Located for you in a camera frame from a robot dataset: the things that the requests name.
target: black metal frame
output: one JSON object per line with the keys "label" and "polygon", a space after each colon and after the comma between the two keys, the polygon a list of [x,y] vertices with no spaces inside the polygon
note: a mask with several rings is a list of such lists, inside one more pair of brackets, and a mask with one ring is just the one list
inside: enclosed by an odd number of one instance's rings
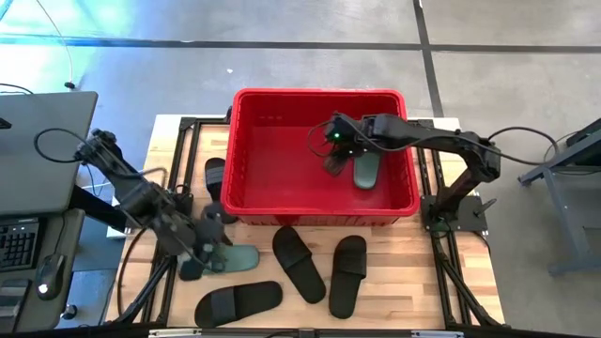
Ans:
{"label": "black metal frame", "polygon": [[[194,173],[194,165],[196,162],[196,152],[198,150],[198,142],[200,141],[200,130],[203,125],[228,125],[229,117],[231,115],[231,108],[227,111],[225,117],[182,117],[179,120],[179,128],[177,131],[176,148],[174,150],[174,157],[171,163],[171,170],[169,172],[169,181],[167,183],[167,189],[171,192],[175,192],[178,187],[182,187],[182,193],[189,193],[192,187],[192,178]],[[179,166],[181,165],[181,156],[183,154],[183,147],[186,139],[186,133],[192,130],[192,140],[190,149],[188,152],[188,161],[186,162],[186,170],[184,173],[184,180],[181,185],[177,184],[177,176],[179,172]],[[154,255],[152,257],[152,263],[150,267],[150,276],[153,276],[157,270],[159,264],[165,253],[162,251],[161,246],[155,246]],[[157,322],[164,325],[167,324],[169,319],[169,311],[171,310],[171,298],[173,296],[173,287],[177,274],[177,260],[172,259],[169,269],[166,272],[165,288],[162,294],[161,309],[157,316]],[[142,310],[141,322],[151,322],[152,308],[154,306],[155,290],[151,290],[148,296],[146,304]]]}
{"label": "black metal frame", "polygon": [[[185,139],[185,133],[188,129],[193,128],[193,141],[197,144],[200,138],[200,129],[203,124],[216,124],[216,125],[226,125],[229,124],[229,113],[226,119],[212,119],[212,118],[193,118],[193,117],[183,117],[180,121],[179,126],[179,134],[177,136],[177,143],[175,149],[175,156],[172,163],[172,170],[169,177],[169,188],[175,189],[178,187],[177,185],[177,171],[179,169],[179,165],[181,163],[181,154],[183,150],[183,144]],[[417,120],[414,123],[419,123],[422,125],[432,124],[432,120]],[[191,152],[187,162],[186,167],[186,175],[184,178],[183,187],[184,189],[189,189],[192,174],[193,174],[193,165],[195,163],[195,155],[196,155],[197,145],[191,145]],[[420,170],[420,177],[422,181],[424,194],[431,194],[432,188],[430,186],[428,168],[425,158],[425,151],[422,148],[416,148],[417,156],[418,156],[418,165]],[[440,188],[444,186],[444,178],[442,174],[442,167],[440,163],[439,153],[437,151],[432,151],[432,161],[434,164],[434,172],[435,179],[437,182],[437,186]],[[528,337],[528,338],[577,338],[578,336],[574,335],[566,335],[559,333],[549,333],[549,332],[539,332],[539,331],[529,331],[529,330],[515,330],[508,326],[501,325],[497,323],[494,319],[487,315],[484,308],[480,306],[477,302],[477,299],[471,294],[469,288],[463,283],[463,279],[461,276],[461,267],[459,262],[459,255],[457,251],[455,235],[453,232],[450,232],[447,235],[447,243],[449,246],[450,255],[447,256],[446,253],[442,249],[442,245],[440,242],[440,238],[435,235],[435,232],[430,232],[430,237],[432,241],[432,249],[433,249],[433,259],[435,262],[435,269],[437,273],[437,282],[439,286],[439,295],[440,295],[440,306],[442,309],[442,315],[444,320],[445,330],[451,337],[493,337],[493,338],[504,338],[504,337]],[[160,269],[157,267],[157,260],[164,259],[164,255],[161,256],[160,253],[153,258],[153,267],[156,269]],[[460,309],[461,309],[461,318],[463,323],[457,323],[452,313],[451,302],[449,296],[448,285],[446,283],[445,273],[449,275],[450,279],[455,284],[457,288],[457,294],[460,299]],[[165,284],[165,288],[162,295],[162,304],[160,314],[157,317],[155,322],[150,321],[150,314],[152,312],[152,304],[154,300],[154,290],[151,290],[152,294],[148,297],[148,301],[146,303],[142,322],[136,324],[130,324],[129,326],[123,327],[124,330],[131,330],[131,328],[147,328],[147,325],[156,325],[152,329],[160,330],[167,329],[167,319],[169,316],[169,310],[171,305],[171,298],[173,294],[173,286],[175,281],[176,274],[176,264],[172,263],[170,269],[167,271],[167,282]],[[478,319],[481,326],[474,326],[471,324],[470,320],[470,309],[473,311],[474,316]],[[282,336],[293,336],[296,338],[303,337],[440,337],[441,332],[438,330],[338,330],[338,329],[301,329],[301,328],[289,328],[289,329],[253,329],[253,328],[216,328],[216,329],[191,329],[191,334],[201,335],[201,334],[209,334],[209,335],[224,335],[224,336],[236,336],[236,335],[270,335],[275,333]]]}

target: wooden table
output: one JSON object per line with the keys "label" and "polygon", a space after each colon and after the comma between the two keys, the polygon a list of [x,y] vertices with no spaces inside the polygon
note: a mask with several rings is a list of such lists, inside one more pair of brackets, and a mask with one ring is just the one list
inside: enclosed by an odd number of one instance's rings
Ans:
{"label": "wooden table", "polygon": [[[145,169],[171,167],[177,138],[177,126],[182,115],[158,115],[148,148]],[[435,118],[435,126],[455,130],[456,118]],[[194,213],[197,216],[210,197],[205,189],[204,164],[212,157],[225,157],[229,128],[205,126],[201,131],[196,165],[193,175]],[[187,146],[184,146],[182,163],[186,162]],[[464,170],[465,164],[456,155],[441,153],[442,167],[449,184]],[[179,177],[183,179],[184,165]],[[159,181],[160,177],[150,176]],[[436,191],[436,182],[431,182]],[[236,223],[226,227],[228,236],[237,244],[253,244],[260,252],[256,269],[224,275],[204,276],[193,282],[176,278],[170,327],[195,326],[193,314],[198,301],[208,292],[225,286],[273,280],[282,286],[284,300],[277,308],[228,324],[240,328],[332,328],[332,329],[435,329],[442,328],[434,259],[429,236],[422,229],[420,215],[402,218],[395,224],[383,227],[299,226],[296,230],[313,252],[313,260],[319,274],[330,287],[333,250],[338,241],[349,235],[359,235],[367,241],[367,277],[362,281],[355,313],[350,319],[337,319],[330,315],[328,297],[318,304],[308,304],[290,282],[277,263],[271,250],[271,240],[277,226],[250,226]],[[503,321],[501,304],[493,269],[486,246],[472,233],[457,233],[464,279],[473,294],[486,310],[498,321]],[[132,237],[127,239],[125,249]],[[123,281],[124,306],[135,298],[148,279],[150,261],[156,238],[146,232],[131,254]],[[448,280],[454,315],[460,320],[457,296]],[[162,295],[162,284],[158,287]],[[161,297],[155,299],[153,320],[160,307]],[[115,318],[116,292],[113,292],[107,319]]]}

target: black slide sandal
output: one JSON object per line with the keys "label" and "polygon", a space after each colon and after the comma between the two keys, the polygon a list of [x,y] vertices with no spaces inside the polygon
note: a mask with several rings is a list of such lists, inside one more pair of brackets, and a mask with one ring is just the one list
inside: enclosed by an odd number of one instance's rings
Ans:
{"label": "black slide sandal", "polygon": [[224,159],[212,158],[205,163],[205,184],[213,202],[219,202],[221,199],[224,168]]}
{"label": "black slide sandal", "polygon": [[361,280],[367,275],[367,244],[361,236],[343,238],[334,251],[330,313],[347,319],[355,311]]}
{"label": "black slide sandal", "polygon": [[326,297],[326,285],[313,264],[311,251],[296,230],[281,227],[273,237],[272,247],[285,274],[307,302],[315,304]]}
{"label": "black slide sandal", "polygon": [[241,320],[280,305],[282,287],[260,282],[220,288],[207,293],[196,305],[194,322],[209,329]]}
{"label": "black slide sandal", "polygon": [[208,194],[213,203],[205,206],[203,214],[220,214],[223,224],[232,224],[238,220],[238,217],[225,212],[221,203],[223,170],[225,169],[225,160],[220,158],[208,159],[205,163],[205,185]]}

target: metal stand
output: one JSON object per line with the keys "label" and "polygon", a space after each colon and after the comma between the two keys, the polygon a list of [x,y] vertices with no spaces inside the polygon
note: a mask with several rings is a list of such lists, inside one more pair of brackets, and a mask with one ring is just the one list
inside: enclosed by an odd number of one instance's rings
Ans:
{"label": "metal stand", "polygon": [[[417,123],[424,127],[433,128],[431,120],[418,120]],[[424,191],[424,197],[431,196],[432,189],[430,187],[429,174],[427,171],[427,163],[425,160],[425,153],[422,148],[417,148],[418,164],[420,168],[420,174],[422,177],[422,188]],[[444,189],[444,177],[442,175],[442,167],[440,163],[440,157],[438,151],[432,152],[432,159],[434,163],[435,177],[439,190]],[[457,244],[455,240],[454,230],[449,227],[432,227],[431,225],[425,225],[427,231],[430,233],[432,241],[432,251],[434,254],[434,264],[437,272],[437,281],[439,285],[440,294],[440,305],[442,308],[442,315],[444,318],[444,325],[449,330],[451,325],[456,324],[456,320],[451,311],[451,302],[449,301],[449,290],[446,284],[445,272],[449,276],[459,296],[459,308],[461,311],[461,319],[464,324],[471,324],[470,311],[473,312],[474,316],[482,326],[500,326],[501,324],[494,320],[482,307],[478,300],[470,292],[468,286],[463,282],[461,274],[461,264],[459,262],[459,252],[457,250]],[[465,229],[461,223],[457,224],[459,229]],[[450,257],[444,252],[442,244],[440,243],[440,237],[437,235],[438,232],[448,232],[447,241],[449,244]]]}
{"label": "metal stand", "polygon": [[430,217],[436,204],[436,196],[423,196],[421,201],[422,223],[427,231],[486,231],[486,217],[479,212],[483,207],[479,196],[466,196],[459,204],[456,219],[443,220]]}
{"label": "metal stand", "polygon": [[[601,131],[596,131],[583,140],[568,147],[546,165],[540,165],[517,180],[522,186],[530,186],[538,178],[547,184],[551,201],[560,216],[560,224],[567,239],[571,257],[552,264],[548,269],[551,276],[586,269],[601,268],[601,255],[593,252],[589,244],[588,231],[601,228],[598,201],[601,198],[601,167],[570,165],[599,154]],[[598,172],[582,175],[582,172]]]}
{"label": "metal stand", "polygon": [[[231,116],[231,107],[228,110],[225,117],[182,117],[179,121],[179,130],[177,132],[176,149],[174,151],[173,161],[171,163],[171,170],[169,172],[169,181],[167,183],[167,189],[178,195],[179,205],[185,208],[180,212],[190,216],[192,214],[192,202],[193,198],[190,195],[192,186],[192,178],[194,172],[194,165],[196,162],[196,151],[198,150],[198,142],[200,140],[200,131],[203,125],[228,125],[229,118]],[[184,141],[186,133],[192,130],[192,142],[190,144],[190,151],[188,153],[188,161],[186,163],[186,170],[184,174],[184,181],[181,185],[177,184],[177,174],[179,172],[179,166],[181,164],[181,156],[183,153]],[[162,252],[160,245],[155,246],[155,252],[152,258],[152,265],[150,267],[151,276],[157,271],[157,266],[161,261],[165,253]],[[173,259],[168,265],[167,270],[161,273],[167,273],[165,278],[165,288],[162,294],[161,309],[157,316],[157,321],[166,325],[169,319],[169,311],[171,309],[171,298],[173,296],[173,287],[177,275],[177,260]],[[142,311],[141,321],[150,322],[152,308],[154,305],[155,290],[152,288],[148,294],[144,309]]]}

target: desk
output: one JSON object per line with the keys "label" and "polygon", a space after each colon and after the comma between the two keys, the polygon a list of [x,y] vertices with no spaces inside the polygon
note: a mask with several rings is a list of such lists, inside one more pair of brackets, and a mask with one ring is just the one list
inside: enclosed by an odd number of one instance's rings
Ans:
{"label": "desk", "polygon": [[[145,169],[156,166],[171,167],[180,118],[181,115],[157,116]],[[437,128],[455,130],[459,127],[455,118],[436,118],[434,122]],[[228,133],[227,126],[205,126],[201,131],[192,184],[196,217],[202,206],[210,201],[204,184],[205,161],[212,157],[225,157]],[[188,154],[186,148],[183,154],[182,162],[186,162],[185,157]],[[453,154],[441,153],[440,157],[445,180],[452,182],[464,170],[465,164],[461,158]],[[183,177],[184,169],[180,170],[179,177]],[[430,177],[433,180],[432,187],[436,187],[434,175]],[[150,176],[150,178],[159,181],[160,176]],[[226,327],[321,329],[443,327],[430,237],[422,229],[419,213],[383,227],[295,227],[300,237],[311,248],[317,270],[328,288],[332,254],[338,241],[349,235],[359,235],[367,241],[367,277],[362,281],[355,313],[346,320],[330,315],[327,297],[320,303],[312,305],[306,303],[299,295],[271,250],[271,240],[278,228],[278,226],[250,226],[243,223],[228,225],[226,233],[234,243],[252,244],[258,248],[259,266],[250,271],[204,276],[199,281],[193,282],[182,282],[176,278],[168,325],[194,327],[193,313],[196,304],[216,288],[273,280],[280,283],[284,290],[282,304],[265,313],[230,323]],[[486,310],[502,322],[501,304],[486,246],[480,238],[471,233],[457,233],[456,237],[466,283]],[[132,237],[127,239],[124,253],[131,239]],[[146,232],[131,253],[122,289],[125,306],[135,298],[148,278],[155,240],[154,234]],[[450,281],[448,283],[455,318],[459,318],[455,288]],[[162,285],[159,285],[158,295],[161,294]],[[160,308],[160,301],[161,297],[155,299],[153,320]],[[107,320],[116,317],[116,292],[113,292]]]}
{"label": "desk", "polygon": [[[49,330],[58,324],[59,316],[65,309],[67,295],[69,294],[73,258],[77,249],[79,235],[82,232],[84,215],[84,212],[79,209],[65,211],[65,228],[62,231],[62,235],[60,229],[63,226],[63,217],[61,214],[48,216],[48,221],[40,225],[44,229],[40,230],[40,233],[43,234],[42,242],[34,268],[0,273],[0,284],[11,279],[28,279],[31,281],[29,290],[25,295],[19,322],[17,323],[17,332]],[[54,253],[54,248],[58,240],[60,240],[60,243],[56,251],[67,257],[65,268],[63,269],[63,287],[58,296],[53,300],[41,300],[36,293],[34,282],[36,270],[41,265],[44,257]]]}
{"label": "desk", "polygon": [[[34,148],[34,137],[49,128],[87,135],[98,94],[72,92],[0,97],[0,117],[12,128],[0,131],[0,216],[40,215],[68,209],[78,162],[54,163]],[[40,150],[69,160],[80,141],[54,131],[39,138]]]}

